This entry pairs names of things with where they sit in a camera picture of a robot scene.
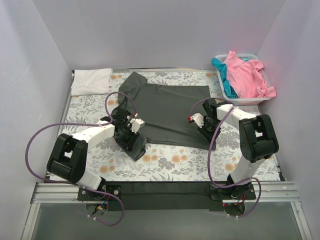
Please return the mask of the dark grey t shirt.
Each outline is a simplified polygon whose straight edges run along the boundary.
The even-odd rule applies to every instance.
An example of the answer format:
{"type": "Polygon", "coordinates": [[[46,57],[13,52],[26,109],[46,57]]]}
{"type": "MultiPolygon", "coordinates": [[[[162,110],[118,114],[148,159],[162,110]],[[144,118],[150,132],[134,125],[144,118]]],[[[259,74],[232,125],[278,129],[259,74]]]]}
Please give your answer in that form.
{"type": "Polygon", "coordinates": [[[194,105],[210,97],[207,85],[160,85],[133,72],[118,89],[119,107],[133,113],[145,124],[132,150],[125,153],[135,161],[145,152],[147,143],[208,150],[210,142],[188,122],[194,105]]]}

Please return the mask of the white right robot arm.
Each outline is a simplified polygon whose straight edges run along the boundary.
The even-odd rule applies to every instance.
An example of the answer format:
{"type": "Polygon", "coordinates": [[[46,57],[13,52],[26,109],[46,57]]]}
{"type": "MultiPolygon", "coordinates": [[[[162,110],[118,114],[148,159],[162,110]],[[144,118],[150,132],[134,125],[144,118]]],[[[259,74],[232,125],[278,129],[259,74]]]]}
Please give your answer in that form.
{"type": "Polygon", "coordinates": [[[267,114],[254,115],[226,102],[209,98],[202,104],[206,115],[198,131],[209,141],[209,149],[216,145],[222,123],[226,122],[239,131],[241,158],[226,182],[212,182],[209,193],[212,200],[255,199],[252,179],[259,166],[279,150],[276,133],[267,114]]]}

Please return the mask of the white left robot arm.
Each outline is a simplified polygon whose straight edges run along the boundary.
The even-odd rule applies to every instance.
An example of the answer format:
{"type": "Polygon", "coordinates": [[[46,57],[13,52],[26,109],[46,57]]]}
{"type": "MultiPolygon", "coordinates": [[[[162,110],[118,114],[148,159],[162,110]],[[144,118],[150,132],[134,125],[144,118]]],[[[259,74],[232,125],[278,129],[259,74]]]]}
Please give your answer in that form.
{"type": "Polygon", "coordinates": [[[146,152],[145,139],[139,133],[144,125],[137,114],[120,108],[111,117],[101,118],[95,126],[73,135],[62,133],[56,139],[46,169],[79,186],[79,201],[105,201],[110,199],[110,195],[119,199],[122,194],[120,185],[109,184],[86,168],[88,152],[106,139],[113,138],[136,161],[146,152]]]}

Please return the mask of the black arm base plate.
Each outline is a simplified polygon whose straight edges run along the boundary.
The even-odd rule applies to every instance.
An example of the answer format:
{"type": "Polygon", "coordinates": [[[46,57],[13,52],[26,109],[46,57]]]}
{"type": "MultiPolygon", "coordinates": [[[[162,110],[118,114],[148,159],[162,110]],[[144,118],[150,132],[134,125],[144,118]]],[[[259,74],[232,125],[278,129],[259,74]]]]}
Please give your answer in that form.
{"type": "Polygon", "coordinates": [[[108,206],[109,211],[210,210],[222,211],[223,201],[238,204],[254,199],[213,200],[210,181],[104,181],[95,191],[81,188],[77,200],[108,206]]]}

